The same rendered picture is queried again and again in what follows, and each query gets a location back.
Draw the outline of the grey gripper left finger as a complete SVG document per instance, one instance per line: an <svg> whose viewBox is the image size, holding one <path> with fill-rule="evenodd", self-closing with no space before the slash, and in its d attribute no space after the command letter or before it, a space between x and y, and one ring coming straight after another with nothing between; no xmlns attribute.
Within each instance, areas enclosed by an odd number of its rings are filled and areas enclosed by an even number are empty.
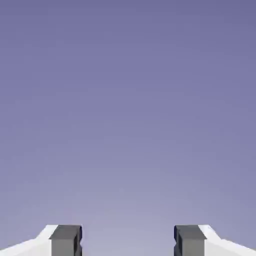
<svg viewBox="0 0 256 256"><path fill-rule="evenodd" d="M34 239L0 250L0 256L83 256L83 228L74 224L48 224Z"/></svg>

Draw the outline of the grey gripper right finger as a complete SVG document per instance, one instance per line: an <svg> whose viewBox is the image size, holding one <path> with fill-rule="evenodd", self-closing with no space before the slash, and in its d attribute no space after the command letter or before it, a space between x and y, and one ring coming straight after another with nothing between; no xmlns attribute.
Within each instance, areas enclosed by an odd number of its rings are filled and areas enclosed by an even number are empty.
<svg viewBox="0 0 256 256"><path fill-rule="evenodd" d="M173 256L256 256L256 249L222 239L208 224L174 226Z"/></svg>

